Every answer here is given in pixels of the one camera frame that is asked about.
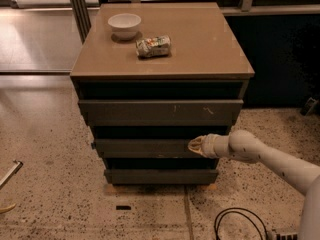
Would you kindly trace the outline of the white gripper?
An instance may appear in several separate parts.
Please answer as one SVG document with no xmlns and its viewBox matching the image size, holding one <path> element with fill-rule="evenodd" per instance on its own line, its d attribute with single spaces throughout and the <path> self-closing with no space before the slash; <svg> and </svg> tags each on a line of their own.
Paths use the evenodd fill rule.
<svg viewBox="0 0 320 240">
<path fill-rule="evenodd" d="M 205 158 L 224 158 L 228 157 L 229 137 L 217 134 L 209 134 L 206 137 L 198 136 L 192 139 L 188 144 L 188 149 Z"/>
</svg>

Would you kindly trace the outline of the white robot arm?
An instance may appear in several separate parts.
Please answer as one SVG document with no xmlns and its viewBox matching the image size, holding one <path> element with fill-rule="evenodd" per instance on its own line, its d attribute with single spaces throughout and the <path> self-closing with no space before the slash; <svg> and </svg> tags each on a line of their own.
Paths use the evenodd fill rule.
<svg viewBox="0 0 320 240">
<path fill-rule="evenodd" d="M 298 240 L 320 240 L 320 167 L 272 148 L 246 130 L 208 134 L 191 140 L 188 149 L 208 159 L 261 163 L 304 197 Z"/>
</svg>

